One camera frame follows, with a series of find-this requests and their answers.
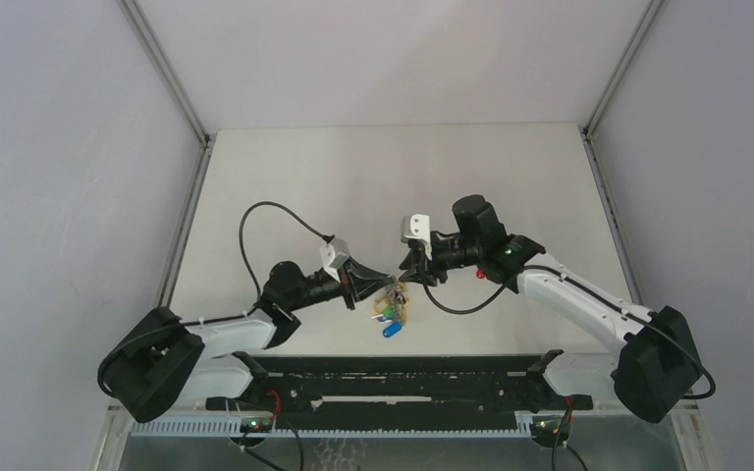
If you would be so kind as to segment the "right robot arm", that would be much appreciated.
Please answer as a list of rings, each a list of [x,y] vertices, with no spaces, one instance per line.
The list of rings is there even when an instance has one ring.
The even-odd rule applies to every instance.
[[[534,404],[552,408],[572,395],[613,398],[634,416],[659,423],[681,400],[715,394],[715,379],[681,312],[670,306],[654,311],[574,274],[540,243],[509,233],[480,194],[459,199],[452,212],[458,230],[449,235],[433,230],[427,215],[404,217],[401,240],[409,253],[400,266],[402,281],[429,293],[450,271],[475,267],[497,285],[496,296],[509,290],[537,300],[605,349],[551,354],[528,381]]]

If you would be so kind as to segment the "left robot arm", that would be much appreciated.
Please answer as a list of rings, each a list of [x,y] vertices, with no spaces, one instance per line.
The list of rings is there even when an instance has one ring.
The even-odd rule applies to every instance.
[[[138,423],[178,404],[214,397],[256,408],[268,385],[248,353],[288,340],[300,326],[295,314],[300,309],[336,298],[354,309],[394,281],[353,259],[335,274],[319,269],[305,275],[298,264],[280,262],[246,314],[185,322],[165,306],[149,311],[100,362],[98,386]]]

